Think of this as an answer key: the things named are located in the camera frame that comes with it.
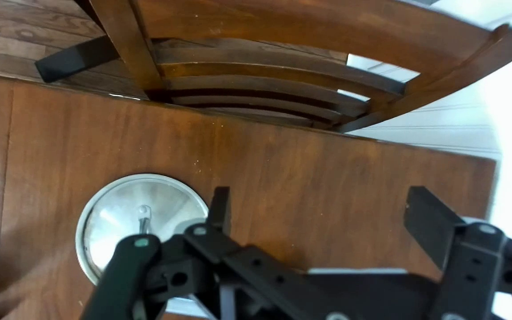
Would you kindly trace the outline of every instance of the chair backrest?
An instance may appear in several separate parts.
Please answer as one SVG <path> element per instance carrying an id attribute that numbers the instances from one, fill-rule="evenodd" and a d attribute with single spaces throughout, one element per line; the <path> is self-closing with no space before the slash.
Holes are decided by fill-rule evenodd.
<path id="1" fill-rule="evenodd" d="M 260 118 L 281 113 L 319 129 L 401 116 L 512 61 L 511 26 L 488 31 L 393 0 L 93 0 L 93 8 L 152 100 Z M 321 51 L 418 77 L 393 81 Z"/>

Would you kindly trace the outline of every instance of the floor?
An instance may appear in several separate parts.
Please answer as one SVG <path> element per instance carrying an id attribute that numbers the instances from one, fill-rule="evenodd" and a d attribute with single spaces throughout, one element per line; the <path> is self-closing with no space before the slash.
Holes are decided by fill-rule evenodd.
<path id="1" fill-rule="evenodd" d="M 470 22 L 512 24 L 512 0 L 440 0 L 434 8 Z M 72 0 L 0 0 L 0 75 L 40 83 L 33 67 L 59 49 L 100 36 Z M 66 81 L 68 86 L 105 93 L 136 93 L 125 70 L 113 63 Z M 454 97 L 354 136 L 500 161 L 491 221 L 512 237 L 512 65 Z M 502 315 L 511 305 L 498 299 Z"/>

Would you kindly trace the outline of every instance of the metal bowl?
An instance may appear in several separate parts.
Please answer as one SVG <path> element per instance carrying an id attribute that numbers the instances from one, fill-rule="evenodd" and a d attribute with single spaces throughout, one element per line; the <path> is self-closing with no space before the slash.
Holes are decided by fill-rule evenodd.
<path id="1" fill-rule="evenodd" d="M 77 227 L 77 257 L 91 283 L 98 283 L 120 241 L 137 234 L 162 243 L 205 223 L 205 202 L 185 184 L 161 175 L 134 175 L 98 191 Z"/>

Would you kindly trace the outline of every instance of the wooden table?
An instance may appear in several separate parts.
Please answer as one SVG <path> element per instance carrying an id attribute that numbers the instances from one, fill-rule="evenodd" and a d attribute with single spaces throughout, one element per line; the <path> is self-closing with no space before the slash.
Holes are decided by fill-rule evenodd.
<path id="1" fill-rule="evenodd" d="M 77 319 L 82 207 L 109 182 L 161 173 L 233 193 L 233 239 L 287 266 L 438 276 L 402 228 L 411 186 L 484 218 L 495 164 L 0 81 L 0 317 Z"/>

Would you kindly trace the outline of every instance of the chair leg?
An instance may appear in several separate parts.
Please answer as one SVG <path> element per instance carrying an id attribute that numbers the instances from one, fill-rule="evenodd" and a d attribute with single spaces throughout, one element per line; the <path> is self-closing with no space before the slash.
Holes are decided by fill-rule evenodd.
<path id="1" fill-rule="evenodd" d="M 118 59 L 118 52 L 107 36 L 61 51 L 50 58 L 36 61 L 43 83 L 57 83 L 75 74 L 91 70 Z"/>

